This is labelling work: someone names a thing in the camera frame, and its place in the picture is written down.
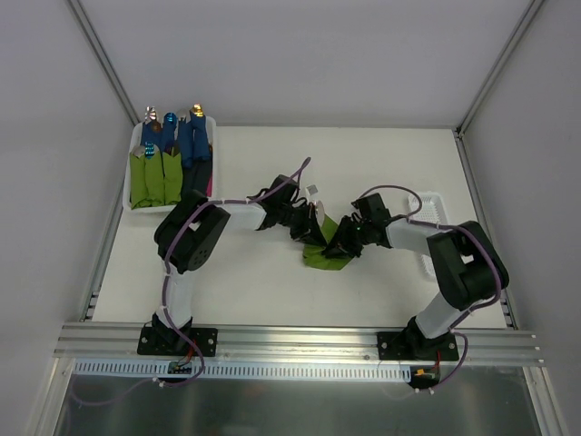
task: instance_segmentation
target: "white table surface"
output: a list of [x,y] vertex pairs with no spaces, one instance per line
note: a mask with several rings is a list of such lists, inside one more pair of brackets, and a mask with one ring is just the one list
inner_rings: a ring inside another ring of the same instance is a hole
[[[440,193],[451,223],[475,219],[449,130],[218,127],[217,192],[242,198],[312,161],[315,183],[335,221],[376,184]],[[392,214],[408,210],[405,193],[381,191]],[[163,215],[123,212],[94,311],[94,321],[147,322],[160,304],[162,262],[153,232]],[[226,229],[211,259],[194,274],[196,323],[400,327],[438,291],[414,253],[367,246],[342,271],[303,265],[302,246],[280,226],[264,232]],[[504,328],[500,306],[478,311],[462,327]]]

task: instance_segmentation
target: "black mounting plate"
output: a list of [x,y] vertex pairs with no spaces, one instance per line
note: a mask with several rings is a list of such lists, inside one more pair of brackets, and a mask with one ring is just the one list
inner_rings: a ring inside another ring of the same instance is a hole
[[441,362],[456,362],[459,359],[456,337],[449,335],[447,341],[434,350],[433,357],[421,357],[413,353],[403,341],[396,341],[401,332],[378,332],[378,354],[381,361],[436,361],[438,351]]
[[[165,342],[151,340],[153,335],[155,335],[155,332],[152,327],[142,327],[142,332],[139,335],[139,342],[137,345],[137,354],[140,356],[182,357],[189,351],[187,343],[184,344],[184,347],[180,351],[176,351],[175,349],[165,347]],[[192,327],[190,329],[189,338],[198,346],[203,357],[214,357],[216,355],[216,345],[218,344],[217,329]]]

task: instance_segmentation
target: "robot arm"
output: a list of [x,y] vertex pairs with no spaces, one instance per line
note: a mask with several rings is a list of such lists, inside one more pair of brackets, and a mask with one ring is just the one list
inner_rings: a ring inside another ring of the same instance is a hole
[[[152,319],[152,339],[168,352],[183,354],[185,343],[173,331],[163,309],[167,309],[175,326],[190,336],[195,285],[192,275],[210,257],[227,224],[239,229],[264,230],[280,223],[290,228],[293,240],[326,247],[323,254],[328,258],[359,257],[363,247],[371,243],[431,256],[440,293],[409,321],[389,347],[395,354],[387,353],[386,359],[401,360],[405,355],[409,360],[433,360],[438,347],[448,345],[449,330],[464,319],[470,307],[495,295],[495,275],[483,259],[482,250],[492,259],[502,287],[508,283],[507,270],[478,223],[459,226],[474,236],[476,246],[458,230],[417,225],[404,215],[392,217],[380,195],[374,193],[353,202],[357,212],[343,217],[333,239],[327,243],[320,232],[324,213],[314,202],[296,200],[299,191],[296,182],[280,175],[271,188],[263,191],[271,191],[282,183],[286,184],[266,201],[206,207],[179,240],[171,258],[167,307],[158,309]],[[154,236],[162,258],[186,220],[207,201],[201,193],[189,193],[162,222]]]

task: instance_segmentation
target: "metal frame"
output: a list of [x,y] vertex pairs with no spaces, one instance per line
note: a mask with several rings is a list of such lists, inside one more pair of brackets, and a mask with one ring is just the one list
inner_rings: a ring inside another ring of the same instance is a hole
[[73,374],[74,359],[53,359],[50,376],[39,401],[33,407],[33,419],[28,422],[25,434],[51,436],[62,415],[66,389]]
[[99,35],[95,32],[93,24],[89,19],[89,15],[87,15],[86,11],[84,10],[83,4],[80,2],[80,0],[65,1],[69,5],[74,16],[74,20],[81,28],[87,43],[89,43],[91,46],[91,51],[94,53],[97,61],[99,62],[99,65],[103,69],[103,72],[105,73],[109,84],[113,88],[115,95],[117,95],[119,103],[124,109],[125,114],[133,125],[138,124],[139,116],[137,116],[137,112],[135,112],[135,108],[129,99],[129,95],[125,91],[121,80],[119,80],[119,76],[115,72],[113,64],[111,63],[111,60],[109,60],[107,52],[105,52],[105,49],[103,48],[101,39],[99,39]]
[[[477,184],[470,167],[469,156],[462,141],[464,132],[474,119],[479,107],[499,78],[508,59],[515,52],[527,29],[533,23],[545,0],[531,0],[521,16],[515,30],[482,84],[473,104],[464,117],[456,142],[458,154],[464,168],[477,217],[485,231],[489,233],[485,211],[480,201]],[[117,76],[94,27],[80,0],[66,0],[74,19],[94,52],[108,81],[115,91],[120,104],[133,124],[139,117],[123,85]],[[52,434],[59,419],[66,388],[75,360],[113,359],[135,360],[142,357],[136,354],[136,345],[141,324],[90,322],[92,308],[96,304],[103,281],[106,264],[113,248],[113,240],[121,218],[121,196],[118,195],[112,209],[110,220],[103,236],[99,255],[91,272],[84,305],[85,322],[68,322],[64,325],[61,337],[54,352],[54,362],[50,378],[35,408],[37,413],[31,421],[29,433]],[[467,366],[504,366],[522,367],[527,377],[530,396],[535,407],[539,427],[543,434],[567,435],[554,393],[548,379],[547,369],[532,332],[515,330],[518,326],[514,317],[510,294],[506,298],[508,322],[513,328],[505,330],[479,329],[462,331],[468,336],[469,348]],[[379,361],[376,348],[377,331],[396,331],[398,329],[371,328],[318,328],[318,327],[257,327],[257,326],[212,326],[220,332],[215,362],[253,362],[260,364],[296,363],[357,365],[357,367],[377,368],[382,364],[418,364],[418,362]],[[454,362],[443,363],[454,365]]]
[[[175,360],[143,359],[76,359],[74,373],[78,375],[106,375],[111,377],[181,379],[172,371]],[[201,370],[200,361],[190,363],[190,370]],[[206,359],[204,379],[230,380],[290,380],[335,382],[398,382],[411,380],[409,365],[399,363],[377,366],[343,363],[296,362],[233,362]]]
[[486,79],[484,79],[484,83],[480,86],[476,97],[472,101],[472,104],[468,108],[466,115],[464,115],[464,118],[458,127],[458,134],[460,139],[464,137],[464,133],[468,129],[470,123],[472,123],[472,120],[474,120],[478,109],[486,100],[488,93],[497,82],[497,79],[500,77],[500,74],[507,65],[508,60],[512,57],[513,53],[517,49],[523,36],[533,24],[535,18],[537,18],[537,14],[545,1],[546,0],[531,0],[525,12],[520,16],[517,25],[515,25],[514,30],[508,37],[505,46],[500,51],[497,60],[492,65],[492,68],[488,72]]
[[[56,357],[151,359],[136,353],[143,326],[125,322],[68,322],[56,344]],[[213,325],[218,361],[357,363],[378,365],[378,331],[385,328],[260,327]],[[536,336],[516,330],[462,330],[468,336],[467,366],[537,367],[544,364]],[[158,360],[174,360],[160,357]],[[422,362],[394,361],[401,364]],[[455,362],[442,362],[456,365]]]

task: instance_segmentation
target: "blue cloth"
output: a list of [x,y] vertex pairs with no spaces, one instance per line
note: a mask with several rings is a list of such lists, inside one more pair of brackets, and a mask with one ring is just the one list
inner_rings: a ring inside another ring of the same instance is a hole
[[193,129],[193,154],[194,161],[209,161],[210,143],[208,142],[208,132],[206,132],[206,115],[196,116],[190,111],[190,123]]
[[212,178],[212,159],[205,162],[194,162],[192,168],[183,170],[182,196],[189,191],[198,191],[208,195],[208,185]]
[[178,144],[182,154],[182,167],[193,166],[193,127],[190,123],[181,121],[178,123]]
[[154,132],[152,129],[153,122],[148,124],[143,123],[142,129],[142,141],[140,145],[146,145],[146,143],[152,143],[153,145],[157,145],[160,148],[162,143],[162,130],[160,129],[159,132]]
[[168,116],[167,114],[163,118],[163,127],[162,127],[162,146],[160,150],[165,151],[167,154],[171,154],[173,142],[175,140],[175,127],[177,125],[177,119],[175,115],[173,117]]

